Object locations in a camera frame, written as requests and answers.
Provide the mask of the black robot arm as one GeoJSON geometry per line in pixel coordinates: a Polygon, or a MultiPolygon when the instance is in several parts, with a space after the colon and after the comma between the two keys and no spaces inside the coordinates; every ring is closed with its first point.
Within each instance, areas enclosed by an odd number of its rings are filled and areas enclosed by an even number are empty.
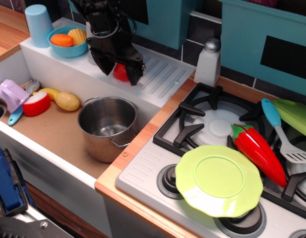
{"type": "Polygon", "coordinates": [[[136,85],[145,69],[142,54],[132,45],[136,23],[131,30],[128,22],[131,17],[116,0],[73,0],[72,3],[90,24],[91,36],[86,43],[96,65],[109,75],[117,63],[122,64],[127,79],[132,86],[136,85]]]}

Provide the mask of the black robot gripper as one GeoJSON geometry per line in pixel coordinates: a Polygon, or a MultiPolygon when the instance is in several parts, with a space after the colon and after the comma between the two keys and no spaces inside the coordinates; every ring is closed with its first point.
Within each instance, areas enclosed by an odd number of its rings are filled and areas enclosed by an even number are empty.
{"type": "Polygon", "coordinates": [[[87,20],[92,33],[87,44],[96,65],[105,75],[109,75],[116,63],[124,64],[131,85],[137,85],[143,76],[145,64],[142,54],[132,45],[135,21],[132,20],[131,28],[127,14],[89,14],[87,20]]]}

